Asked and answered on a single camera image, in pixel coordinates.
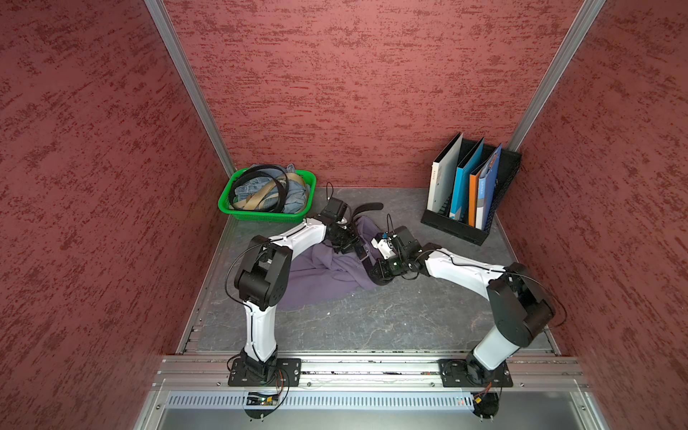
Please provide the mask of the purple trousers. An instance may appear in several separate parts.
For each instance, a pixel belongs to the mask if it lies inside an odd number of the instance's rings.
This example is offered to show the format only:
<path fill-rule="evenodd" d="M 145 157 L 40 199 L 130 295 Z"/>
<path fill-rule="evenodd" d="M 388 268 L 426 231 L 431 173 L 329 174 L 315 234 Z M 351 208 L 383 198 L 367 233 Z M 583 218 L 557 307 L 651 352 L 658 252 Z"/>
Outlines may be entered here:
<path fill-rule="evenodd" d="M 325 233 L 325 224 L 307 218 L 293 229 L 271 237 L 274 244 L 292 250 L 288 284 L 280 307 L 296 309 L 378 287 L 356 253 L 338 254 L 324 245 Z"/>

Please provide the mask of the green plastic basket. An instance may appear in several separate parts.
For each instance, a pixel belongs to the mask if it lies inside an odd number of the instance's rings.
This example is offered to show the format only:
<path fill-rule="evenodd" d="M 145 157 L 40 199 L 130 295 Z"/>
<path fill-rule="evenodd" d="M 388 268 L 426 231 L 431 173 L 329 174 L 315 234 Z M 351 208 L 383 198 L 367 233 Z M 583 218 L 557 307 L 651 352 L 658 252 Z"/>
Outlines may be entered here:
<path fill-rule="evenodd" d="M 237 220 L 251 220 L 251 221 L 265 221 L 265 222 L 279 222 L 279 223 L 299 223 L 312 209 L 313 200 L 315 198 L 315 186 L 317 185 L 317 178 L 314 173 L 308 170 L 296 169 L 296 172 L 303 177 L 304 181 L 308 185 L 309 195 L 306 202 L 306 206 L 302 211 L 296 214 L 285 214 L 285 213 L 271 213 L 271 212 L 259 212 L 259 211 L 235 211 L 230 207 L 229 204 L 229 190 L 232 183 L 237 179 L 247 168 L 238 170 L 235 172 L 229 182 L 226 184 L 224 190 L 220 195 L 218 201 L 218 207 L 221 212 L 231 215 Z"/>

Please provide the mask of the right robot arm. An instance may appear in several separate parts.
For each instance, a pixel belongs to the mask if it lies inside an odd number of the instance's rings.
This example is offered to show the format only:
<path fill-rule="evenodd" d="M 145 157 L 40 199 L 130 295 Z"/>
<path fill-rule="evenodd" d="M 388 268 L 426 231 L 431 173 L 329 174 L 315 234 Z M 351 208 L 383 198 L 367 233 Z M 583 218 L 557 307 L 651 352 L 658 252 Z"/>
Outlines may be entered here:
<path fill-rule="evenodd" d="M 473 383 L 485 383 L 507 358 L 530 346 L 555 317 L 555 306 L 543 286 L 520 263 L 480 263 L 436 244 L 394 245 L 390 239 L 375 239 L 373 247 L 381 258 L 365 261 L 372 281 L 422 274 L 451 281 L 489 302 L 494 325 L 466 358 Z"/>

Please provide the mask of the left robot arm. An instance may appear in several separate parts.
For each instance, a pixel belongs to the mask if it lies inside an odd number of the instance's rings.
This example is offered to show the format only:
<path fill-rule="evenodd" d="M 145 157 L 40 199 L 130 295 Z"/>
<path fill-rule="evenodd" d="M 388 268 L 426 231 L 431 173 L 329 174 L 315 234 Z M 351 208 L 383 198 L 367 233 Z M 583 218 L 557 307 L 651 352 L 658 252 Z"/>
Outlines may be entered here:
<path fill-rule="evenodd" d="M 275 312 L 288 288 L 292 260 L 314 245 L 329 242 L 342 254 L 368 256 L 367 242 L 355 227 L 307 218 L 271 238 L 255 236 L 241 254 L 234 286 L 245 308 L 247 342 L 241 359 L 248 369 L 265 379 L 276 370 Z"/>

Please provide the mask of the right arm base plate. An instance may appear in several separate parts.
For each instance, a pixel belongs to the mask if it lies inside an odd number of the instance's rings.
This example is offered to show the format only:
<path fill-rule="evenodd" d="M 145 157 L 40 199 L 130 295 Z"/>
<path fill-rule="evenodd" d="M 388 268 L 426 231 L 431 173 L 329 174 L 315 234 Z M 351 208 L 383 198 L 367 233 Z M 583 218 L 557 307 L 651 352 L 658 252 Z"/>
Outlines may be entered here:
<path fill-rule="evenodd" d="M 440 359 L 437 361 L 444 388 L 512 388 L 511 372 L 506 362 L 494 370 L 485 370 L 476 360 Z"/>

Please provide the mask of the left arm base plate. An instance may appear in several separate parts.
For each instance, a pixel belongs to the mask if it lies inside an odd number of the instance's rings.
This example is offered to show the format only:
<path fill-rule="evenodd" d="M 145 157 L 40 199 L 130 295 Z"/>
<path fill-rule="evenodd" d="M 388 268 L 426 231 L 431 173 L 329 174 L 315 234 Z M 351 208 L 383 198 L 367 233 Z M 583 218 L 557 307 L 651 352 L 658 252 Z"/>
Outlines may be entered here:
<path fill-rule="evenodd" d="M 229 369 L 230 387 L 298 387 L 301 378 L 300 358 L 274 358 L 259 364 L 252 358 L 236 358 Z"/>

